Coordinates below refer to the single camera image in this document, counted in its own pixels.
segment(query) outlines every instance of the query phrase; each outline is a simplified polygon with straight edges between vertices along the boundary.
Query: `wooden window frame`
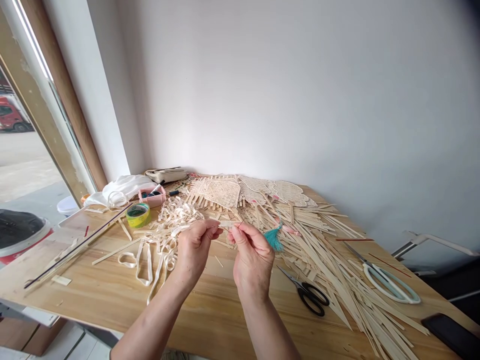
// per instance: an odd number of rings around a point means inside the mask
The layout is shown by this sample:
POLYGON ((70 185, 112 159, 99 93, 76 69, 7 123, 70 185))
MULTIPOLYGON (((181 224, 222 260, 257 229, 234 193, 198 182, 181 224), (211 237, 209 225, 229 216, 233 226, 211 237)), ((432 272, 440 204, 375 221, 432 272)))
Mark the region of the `wooden window frame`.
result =
MULTIPOLYGON (((20 0, 20 2, 51 73, 58 97, 76 137, 79 151, 91 174, 93 185, 98 191, 101 191, 107 184, 107 178, 44 4, 41 0, 20 0)), ((77 179, 76 170, 65 143, 58 141, 61 139, 60 132, 37 82, 28 71, 23 69, 22 64, 27 62, 1 9, 0 32, 0 62, 5 76, 24 106, 73 197, 79 202, 80 198, 87 193, 87 189, 77 179)))

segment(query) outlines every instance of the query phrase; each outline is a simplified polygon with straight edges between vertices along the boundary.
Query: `white scissors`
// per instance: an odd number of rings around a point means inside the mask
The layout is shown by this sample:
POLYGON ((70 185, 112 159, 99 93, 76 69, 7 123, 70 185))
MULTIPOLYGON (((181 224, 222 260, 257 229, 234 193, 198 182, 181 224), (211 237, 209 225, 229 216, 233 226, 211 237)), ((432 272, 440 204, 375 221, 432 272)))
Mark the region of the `white scissors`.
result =
POLYGON ((388 271, 383 270, 377 265, 372 264, 362 255, 356 252, 346 242, 343 243, 363 262, 363 272, 365 273, 365 276, 383 295, 392 299, 393 301, 404 304, 419 304, 422 301, 419 295, 398 277, 392 275, 388 271), (378 282, 376 282, 372 275, 389 291, 385 290, 378 282), (410 296, 408 296, 406 292, 403 291, 395 282, 400 284, 410 294, 410 296))

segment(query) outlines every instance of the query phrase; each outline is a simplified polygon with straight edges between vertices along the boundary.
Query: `white wall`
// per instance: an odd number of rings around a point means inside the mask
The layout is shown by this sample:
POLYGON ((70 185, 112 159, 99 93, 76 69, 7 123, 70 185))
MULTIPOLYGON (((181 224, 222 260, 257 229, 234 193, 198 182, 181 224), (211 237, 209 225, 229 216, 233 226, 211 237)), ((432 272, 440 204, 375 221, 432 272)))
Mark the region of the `white wall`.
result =
POLYGON ((128 175, 131 169, 87 0, 44 3, 106 178, 128 175))
POLYGON ((118 4, 147 165, 309 185, 390 252, 403 230, 480 250, 479 46, 458 3, 118 4))
POLYGON ((137 124, 135 102, 127 65, 115 0, 87 0, 91 21, 95 29, 103 68, 120 131, 129 174, 142 174, 145 168, 143 146, 137 124))

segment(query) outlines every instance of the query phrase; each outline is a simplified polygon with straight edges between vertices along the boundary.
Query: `beige bag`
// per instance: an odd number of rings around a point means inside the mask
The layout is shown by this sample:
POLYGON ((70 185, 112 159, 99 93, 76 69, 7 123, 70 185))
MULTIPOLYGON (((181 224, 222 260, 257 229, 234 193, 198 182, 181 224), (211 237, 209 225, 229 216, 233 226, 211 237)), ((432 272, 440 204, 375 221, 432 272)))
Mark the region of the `beige bag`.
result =
POLYGON ((171 183, 177 180, 183 180, 187 178, 187 172, 180 166, 169 167, 166 169, 147 170, 145 175, 159 184, 162 180, 166 183, 171 183))

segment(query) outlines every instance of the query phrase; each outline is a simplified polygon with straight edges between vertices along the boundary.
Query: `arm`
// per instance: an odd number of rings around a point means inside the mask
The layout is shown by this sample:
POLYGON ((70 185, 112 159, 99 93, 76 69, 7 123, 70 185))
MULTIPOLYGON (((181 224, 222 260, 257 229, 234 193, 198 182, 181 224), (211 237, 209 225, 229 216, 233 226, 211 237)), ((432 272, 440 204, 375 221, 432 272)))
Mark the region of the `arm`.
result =
POLYGON ((247 223, 235 224, 227 237, 238 246, 233 278, 257 358, 300 359, 269 297, 274 250, 262 233, 247 223))
POLYGON ((112 360, 159 359, 187 296, 204 271, 212 239, 222 233, 219 222, 194 222, 178 236, 175 270, 133 325, 111 350, 112 360))

